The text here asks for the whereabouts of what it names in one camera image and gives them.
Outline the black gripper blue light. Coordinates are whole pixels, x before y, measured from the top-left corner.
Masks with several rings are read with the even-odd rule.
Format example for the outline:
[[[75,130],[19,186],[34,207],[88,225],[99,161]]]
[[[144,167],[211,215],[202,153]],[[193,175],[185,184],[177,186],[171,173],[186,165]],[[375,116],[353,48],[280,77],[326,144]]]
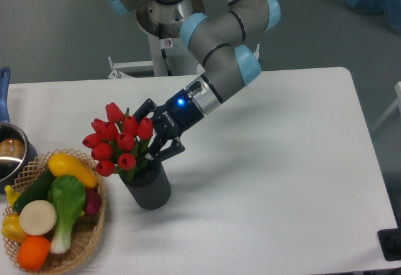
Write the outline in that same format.
[[[154,140],[145,158],[165,161],[182,153],[185,147],[179,137],[222,103],[222,97],[207,80],[192,81],[163,105],[156,105],[152,99],[146,99],[133,116],[141,122],[153,113],[151,119],[155,139],[163,142],[171,140],[171,143],[165,147],[165,144]]]

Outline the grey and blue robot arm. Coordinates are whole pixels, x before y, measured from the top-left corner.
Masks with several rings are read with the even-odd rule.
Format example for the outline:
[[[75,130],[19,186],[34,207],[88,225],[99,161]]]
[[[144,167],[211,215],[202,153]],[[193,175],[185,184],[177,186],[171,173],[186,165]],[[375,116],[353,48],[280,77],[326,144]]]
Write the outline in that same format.
[[[159,160],[183,152],[180,136],[260,75],[244,42],[281,17],[277,0],[227,0],[228,12],[214,19],[205,15],[202,0],[107,1],[120,14],[135,11],[155,76],[195,75],[165,104],[146,100],[135,112],[138,120],[151,117],[155,137],[147,157]]]

